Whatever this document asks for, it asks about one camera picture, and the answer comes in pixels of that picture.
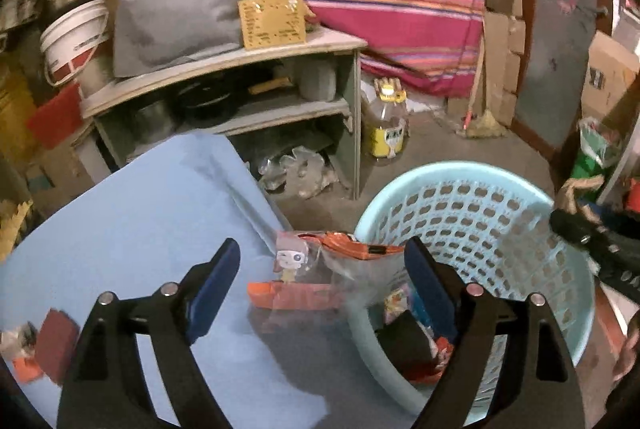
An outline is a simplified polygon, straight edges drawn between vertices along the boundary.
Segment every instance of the broom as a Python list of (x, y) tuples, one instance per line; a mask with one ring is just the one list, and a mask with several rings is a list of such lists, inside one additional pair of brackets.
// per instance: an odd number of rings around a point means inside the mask
[(491, 103), (491, 91), (489, 91), (488, 82), (485, 81), (485, 95), (486, 95), (486, 109), (482, 117), (476, 120), (471, 120), (473, 115), (473, 107), (476, 102), (476, 95), (478, 94), (478, 86), (480, 85), (480, 79), (482, 76), (482, 67), (484, 66), (484, 34), (480, 37), (480, 53), (478, 55), (478, 64), (476, 65), (476, 75), (474, 77), (474, 85), (471, 88), (471, 95), (469, 96), (469, 105), (466, 109), (465, 121), (462, 125), (462, 131), (458, 132), (459, 135), (466, 138), (492, 138), (497, 136), (504, 136), (507, 130), (498, 124), (495, 120), (494, 114), (489, 111)]

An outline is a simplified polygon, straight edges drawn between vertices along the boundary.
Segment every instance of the cartoon face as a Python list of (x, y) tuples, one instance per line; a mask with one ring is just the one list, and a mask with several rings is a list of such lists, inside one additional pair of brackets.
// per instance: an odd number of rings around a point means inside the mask
[(279, 250), (276, 254), (276, 262), (283, 269), (297, 270), (306, 263), (306, 256), (295, 250)]

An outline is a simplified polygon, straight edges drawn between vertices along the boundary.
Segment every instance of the blue gripper pad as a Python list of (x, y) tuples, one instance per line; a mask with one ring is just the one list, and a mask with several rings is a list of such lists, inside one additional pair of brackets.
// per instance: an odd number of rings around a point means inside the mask
[(435, 262), (429, 251), (410, 239), (404, 246), (404, 266), (415, 290), (431, 318), (436, 338), (444, 337), (453, 343), (458, 336), (455, 324), (456, 308), (434, 270)]
[(198, 337), (209, 332), (213, 319), (225, 300), (229, 287), (240, 268), (240, 247), (236, 240), (228, 238), (211, 260), (212, 270), (199, 292), (187, 306), (185, 336), (192, 345)]

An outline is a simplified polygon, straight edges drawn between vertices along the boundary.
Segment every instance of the dark red sponge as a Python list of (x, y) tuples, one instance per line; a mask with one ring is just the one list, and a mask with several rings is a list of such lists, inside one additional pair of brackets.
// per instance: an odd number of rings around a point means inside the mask
[(52, 382), (62, 385), (73, 357), (78, 325), (58, 310), (49, 310), (36, 340), (35, 359)]

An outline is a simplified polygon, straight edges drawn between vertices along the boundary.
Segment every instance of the silver screw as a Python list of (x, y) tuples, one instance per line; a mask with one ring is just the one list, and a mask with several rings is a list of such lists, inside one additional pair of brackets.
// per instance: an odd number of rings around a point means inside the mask
[(531, 294), (531, 302), (536, 306), (542, 306), (544, 303), (546, 303), (546, 299), (542, 294), (535, 293)]
[(162, 295), (164, 295), (165, 297), (169, 297), (174, 295), (176, 292), (178, 292), (178, 284), (174, 283), (173, 281), (170, 281), (168, 283), (164, 283), (161, 287), (160, 287), (160, 293)]
[(102, 292), (98, 295), (98, 303), (105, 306), (113, 301), (114, 297), (113, 292)]
[(484, 294), (484, 288), (482, 288), (478, 283), (469, 283), (466, 285), (466, 292), (473, 297), (480, 297)]

